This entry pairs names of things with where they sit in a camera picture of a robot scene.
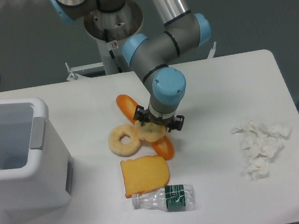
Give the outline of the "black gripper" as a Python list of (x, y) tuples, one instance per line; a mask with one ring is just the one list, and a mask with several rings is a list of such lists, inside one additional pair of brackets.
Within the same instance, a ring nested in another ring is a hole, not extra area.
[(137, 105), (133, 119), (139, 121), (141, 126), (144, 126), (145, 123), (152, 122), (156, 125), (165, 126), (168, 132), (173, 130), (181, 131), (184, 125), (185, 116), (174, 114), (175, 111), (170, 113), (159, 113), (151, 106), (149, 106), (147, 110), (141, 105)]

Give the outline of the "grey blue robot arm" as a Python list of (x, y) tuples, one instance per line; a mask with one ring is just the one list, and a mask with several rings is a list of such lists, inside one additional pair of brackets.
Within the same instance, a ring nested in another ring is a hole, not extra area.
[(131, 117), (179, 131), (184, 116), (176, 110), (186, 80), (169, 63), (206, 43), (211, 28), (204, 15), (191, 12), (185, 0), (152, 1), (165, 27), (153, 39), (140, 33), (143, 13), (132, 0), (50, 0), (65, 22), (83, 18), (101, 51), (106, 73), (132, 70), (150, 93), (149, 105), (137, 106)]

